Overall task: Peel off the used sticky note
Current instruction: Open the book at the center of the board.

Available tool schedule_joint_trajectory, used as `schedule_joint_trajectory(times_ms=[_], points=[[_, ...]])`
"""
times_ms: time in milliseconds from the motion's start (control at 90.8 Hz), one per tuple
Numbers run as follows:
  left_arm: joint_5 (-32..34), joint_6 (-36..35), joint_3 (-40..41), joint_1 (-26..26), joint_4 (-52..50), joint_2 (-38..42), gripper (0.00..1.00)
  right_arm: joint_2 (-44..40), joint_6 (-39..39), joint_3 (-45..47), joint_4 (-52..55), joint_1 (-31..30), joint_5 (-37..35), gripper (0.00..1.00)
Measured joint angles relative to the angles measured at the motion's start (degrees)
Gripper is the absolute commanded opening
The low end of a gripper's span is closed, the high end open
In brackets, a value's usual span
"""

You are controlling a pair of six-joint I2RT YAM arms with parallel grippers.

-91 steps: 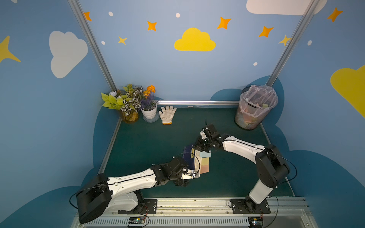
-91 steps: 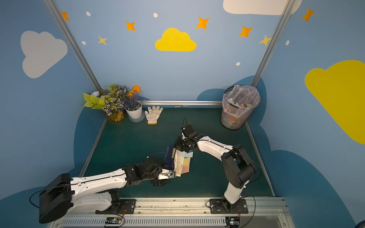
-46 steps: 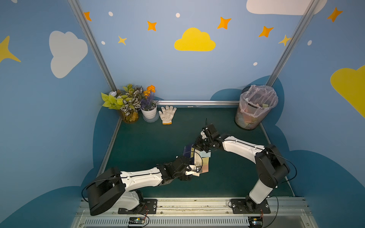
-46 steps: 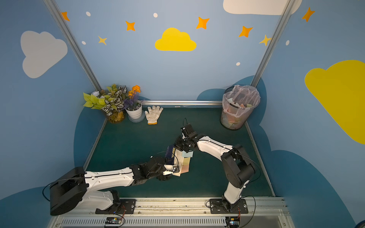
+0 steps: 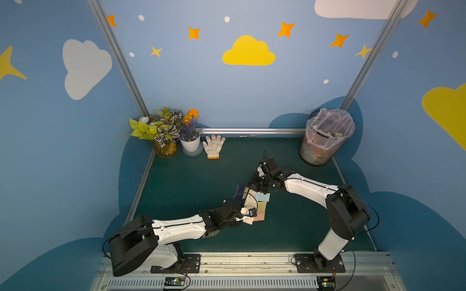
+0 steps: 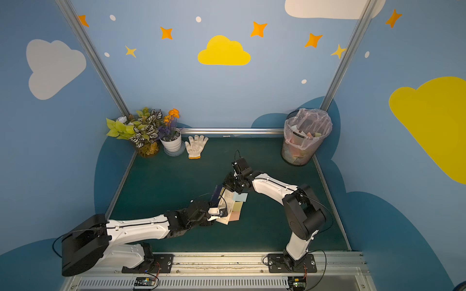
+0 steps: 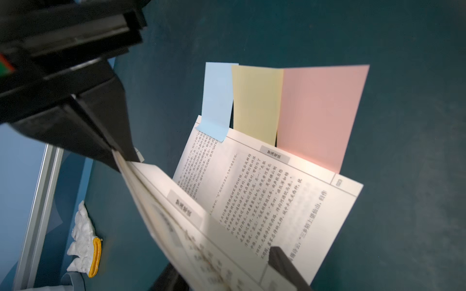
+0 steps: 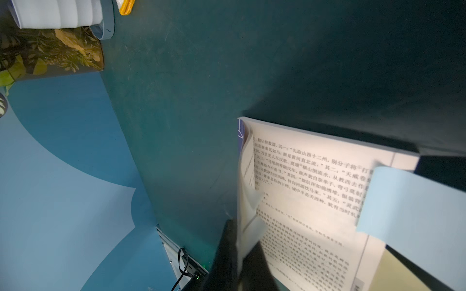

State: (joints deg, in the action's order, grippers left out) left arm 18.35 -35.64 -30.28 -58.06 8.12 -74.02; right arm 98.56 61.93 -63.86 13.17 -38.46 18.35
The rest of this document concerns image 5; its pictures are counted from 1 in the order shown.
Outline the dark blue book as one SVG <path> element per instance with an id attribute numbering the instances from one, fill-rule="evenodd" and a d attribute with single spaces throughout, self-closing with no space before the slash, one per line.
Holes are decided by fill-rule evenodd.
<path id="1" fill-rule="evenodd" d="M 238 185 L 233 198 L 241 202 L 241 208 L 253 207 L 257 209 L 258 201 L 256 200 L 256 192 L 252 191 L 247 184 Z"/>

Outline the light blue sticky note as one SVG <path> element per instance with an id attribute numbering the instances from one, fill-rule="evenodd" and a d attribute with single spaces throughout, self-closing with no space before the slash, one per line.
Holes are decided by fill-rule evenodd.
<path id="1" fill-rule="evenodd" d="M 269 202 L 271 194 L 263 194 L 262 192 L 256 193 L 256 200 L 258 202 Z"/>

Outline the yellow sticky note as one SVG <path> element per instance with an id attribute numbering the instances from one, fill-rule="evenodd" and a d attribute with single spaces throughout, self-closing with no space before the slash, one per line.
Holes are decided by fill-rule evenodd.
<path id="1" fill-rule="evenodd" d="M 266 211 L 266 205 L 267 205 L 267 202 L 266 202 L 266 201 L 258 202 L 257 211 L 258 211 L 258 212 L 264 212 L 264 211 Z"/>

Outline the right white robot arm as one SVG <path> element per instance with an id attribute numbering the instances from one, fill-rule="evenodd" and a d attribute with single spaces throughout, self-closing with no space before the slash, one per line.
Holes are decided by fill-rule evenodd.
<path id="1" fill-rule="evenodd" d="M 338 268 L 343 248 L 354 240 L 371 219 L 366 204 L 355 189 L 344 184 L 335 186 L 305 178 L 298 173 L 253 174 L 248 187 L 255 192 L 268 193 L 270 189 L 283 189 L 303 196 L 326 209 L 330 230 L 313 252 L 311 263 L 317 272 Z"/>

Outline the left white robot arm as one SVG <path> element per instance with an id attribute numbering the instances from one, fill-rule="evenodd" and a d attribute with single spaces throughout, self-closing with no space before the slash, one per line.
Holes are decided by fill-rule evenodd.
<path id="1" fill-rule="evenodd" d="M 249 214 L 254 215 L 255 210 L 230 199 L 219 208 L 183 219 L 137 217 L 108 239 L 113 276 L 127 275 L 149 258 L 155 260 L 156 266 L 176 272 L 185 262 L 178 242 L 216 236 L 225 227 L 240 225 Z"/>

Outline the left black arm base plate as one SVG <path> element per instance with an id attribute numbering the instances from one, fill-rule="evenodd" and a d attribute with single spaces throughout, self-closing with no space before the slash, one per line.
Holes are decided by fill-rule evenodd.
<path id="1" fill-rule="evenodd" d="M 201 255 L 187 254 L 182 259 L 179 259 L 175 264 L 168 269 L 160 266 L 152 266 L 150 272 L 152 274 L 198 274 L 200 272 Z"/>

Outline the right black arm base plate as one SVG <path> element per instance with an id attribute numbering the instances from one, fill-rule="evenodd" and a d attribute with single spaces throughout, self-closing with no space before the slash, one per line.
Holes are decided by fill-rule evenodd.
<path id="1" fill-rule="evenodd" d="M 332 260 L 327 260 L 320 254 L 298 253 L 291 258 L 291 264 L 297 268 L 300 274 L 311 273 L 345 273 L 346 268 L 343 259 L 337 255 Z"/>

